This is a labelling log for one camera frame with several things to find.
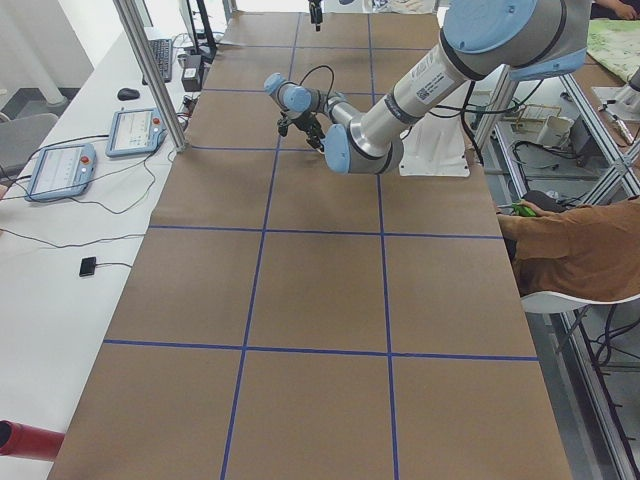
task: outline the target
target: white table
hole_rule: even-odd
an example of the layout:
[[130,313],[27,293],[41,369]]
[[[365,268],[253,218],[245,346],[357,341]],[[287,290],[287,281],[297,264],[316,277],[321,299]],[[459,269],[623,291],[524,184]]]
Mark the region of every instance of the white table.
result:
[[[159,36],[149,32],[149,37]],[[179,67],[167,84],[178,111],[184,90]],[[122,87],[140,90],[137,100],[116,98]],[[124,34],[114,43],[69,105],[44,144],[109,132],[113,113],[122,108],[154,105],[149,88],[141,84],[140,69]],[[111,160],[105,141],[94,143],[95,177],[139,163],[144,157]],[[58,245],[144,233],[175,156],[169,137],[147,166],[156,176],[149,194],[121,215],[98,205],[70,200],[30,204],[24,199],[0,202],[0,228]],[[25,173],[30,173],[33,161]],[[151,183],[140,164],[92,183],[80,200],[102,202],[114,210],[133,204]],[[5,198],[20,196],[14,186]],[[0,419],[66,431],[95,356],[129,274],[125,266],[98,267],[80,278],[83,257],[99,263],[132,264],[142,238],[97,243],[82,248],[54,249],[0,232]],[[0,457],[0,478],[40,480],[52,463]]]

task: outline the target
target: red cylinder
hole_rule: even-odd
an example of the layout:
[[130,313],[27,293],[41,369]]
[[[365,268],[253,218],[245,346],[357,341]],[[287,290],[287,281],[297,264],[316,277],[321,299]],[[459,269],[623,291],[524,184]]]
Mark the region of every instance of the red cylinder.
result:
[[62,440],[64,433],[0,421],[0,455],[53,462]]

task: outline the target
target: keyboard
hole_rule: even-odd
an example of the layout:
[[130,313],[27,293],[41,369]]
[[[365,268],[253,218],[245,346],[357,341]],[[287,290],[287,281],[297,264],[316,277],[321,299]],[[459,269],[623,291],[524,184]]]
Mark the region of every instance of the keyboard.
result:
[[[149,46],[160,69],[160,76],[165,82],[170,82],[173,70],[173,44],[171,39],[160,38],[157,40],[149,40]],[[147,84],[144,78],[142,79],[142,84]]]

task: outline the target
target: black mouse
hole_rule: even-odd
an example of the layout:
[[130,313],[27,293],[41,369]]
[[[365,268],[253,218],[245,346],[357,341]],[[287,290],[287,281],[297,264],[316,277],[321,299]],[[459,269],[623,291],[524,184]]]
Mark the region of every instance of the black mouse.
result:
[[140,92],[135,88],[121,88],[118,91],[118,100],[135,100],[140,98]]

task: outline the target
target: industrial robot arm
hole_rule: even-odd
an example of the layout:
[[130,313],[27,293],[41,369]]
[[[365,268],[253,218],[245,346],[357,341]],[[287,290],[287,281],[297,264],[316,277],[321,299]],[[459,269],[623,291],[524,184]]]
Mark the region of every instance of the industrial robot arm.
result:
[[[388,172],[402,160],[400,134],[466,80],[481,80],[500,65],[516,81],[570,73],[584,62],[590,0],[452,0],[431,49],[392,90],[362,113],[337,92],[307,89],[273,74],[265,91],[289,124],[307,134],[338,173]],[[326,137],[315,118],[333,125]]]

